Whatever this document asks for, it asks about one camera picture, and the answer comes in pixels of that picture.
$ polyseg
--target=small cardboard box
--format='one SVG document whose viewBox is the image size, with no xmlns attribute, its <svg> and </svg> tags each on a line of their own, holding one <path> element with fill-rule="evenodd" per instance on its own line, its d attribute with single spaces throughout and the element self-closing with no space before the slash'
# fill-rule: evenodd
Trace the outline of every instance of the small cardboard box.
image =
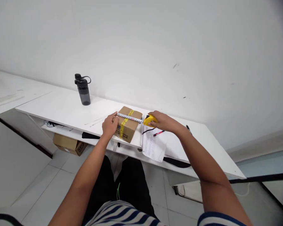
<svg viewBox="0 0 283 226">
<path fill-rule="evenodd" d="M 128 115 L 131 110 L 132 109 L 130 109 L 130 108 L 122 107 L 122 109 L 118 113 L 123 114 L 123 115 Z M 133 118 L 141 119 L 142 118 L 142 113 L 140 113 L 138 111 L 134 111 L 131 116 Z M 125 118 L 119 117 L 119 124 L 118 124 L 116 132 L 114 134 L 117 137 L 119 137 L 120 130 L 121 130 L 121 124 L 122 124 L 122 122 L 124 120 L 125 120 Z M 139 122 L 128 119 L 128 121 L 124 125 L 123 137 L 121 139 L 123 139 L 124 141 L 130 143 L 132 138 L 133 138 L 133 135 L 135 133 L 135 130 L 136 130 L 138 124 L 139 124 Z"/>
<path fill-rule="evenodd" d="M 62 151 L 81 156 L 87 143 L 55 133 L 53 143 Z"/>
</svg>

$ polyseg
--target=blue and white striped shirt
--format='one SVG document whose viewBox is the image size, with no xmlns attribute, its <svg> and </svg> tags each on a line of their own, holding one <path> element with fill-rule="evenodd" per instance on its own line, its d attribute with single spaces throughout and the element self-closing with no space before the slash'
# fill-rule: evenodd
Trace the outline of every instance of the blue and white striped shirt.
<svg viewBox="0 0 283 226">
<path fill-rule="evenodd" d="M 106 202 L 86 226 L 145 225 L 163 226 L 158 219 L 135 209 L 131 204 L 118 200 Z M 205 212 L 198 219 L 197 226 L 225 225 L 245 226 L 240 221 L 217 212 Z"/>
</svg>

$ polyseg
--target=measuring tape blade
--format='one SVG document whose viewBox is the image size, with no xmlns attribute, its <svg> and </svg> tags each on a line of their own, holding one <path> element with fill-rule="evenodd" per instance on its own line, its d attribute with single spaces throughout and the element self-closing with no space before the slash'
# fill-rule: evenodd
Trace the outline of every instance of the measuring tape blade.
<svg viewBox="0 0 283 226">
<path fill-rule="evenodd" d="M 137 121 L 139 123 L 142 123 L 142 119 L 133 118 L 131 116 L 123 115 L 123 114 L 120 114 L 120 113 L 117 113 L 116 115 L 120 116 L 120 117 L 124 117 L 124 118 L 127 118 L 127 119 L 131 119 L 131 120 Z"/>
</svg>

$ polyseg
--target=hand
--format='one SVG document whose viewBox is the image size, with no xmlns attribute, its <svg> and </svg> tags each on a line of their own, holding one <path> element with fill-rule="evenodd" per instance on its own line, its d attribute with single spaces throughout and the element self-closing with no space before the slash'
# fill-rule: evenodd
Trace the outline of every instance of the hand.
<svg viewBox="0 0 283 226">
<path fill-rule="evenodd" d="M 153 115 L 158 120 L 158 123 L 149 122 L 149 125 L 155 126 L 161 130 L 176 133 L 177 131 L 182 130 L 182 128 L 184 127 L 179 122 L 177 122 L 175 119 L 159 111 L 149 112 L 149 115 Z"/>
<path fill-rule="evenodd" d="M 105 121 L 102 124 L 102 128 L 103 128 L 102 136 L 108 138 L 109 140 L 115 133 L 117 124 L 119 122 L 119 117 L 116 116 L 116 114 L 117 114 L 117 111 L 111 115 L 108 115 L 108 117 L 105 119 Z"/>
</svg>

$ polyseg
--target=pen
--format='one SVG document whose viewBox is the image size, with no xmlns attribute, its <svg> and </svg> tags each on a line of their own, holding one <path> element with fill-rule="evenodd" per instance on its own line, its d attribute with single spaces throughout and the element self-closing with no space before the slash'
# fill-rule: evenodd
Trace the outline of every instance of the pen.
<svg viewBox="0 0 283 226">
<path fill-rule="evenodd" d="M 186 125 L 186 128 L 188 129 L 188 131 L 190 131 L 191 132 L 191 130 L 190 130 L 190 128 L 189 128 L 189 126 L 188 125 Z"/>
<path fill-rule="evenodd" d="M 161 134 L 162 132 L 164 132 L 164 130 L 154 134 L 153 137 L 156 137 L 158 134 Z"/>
</svg>

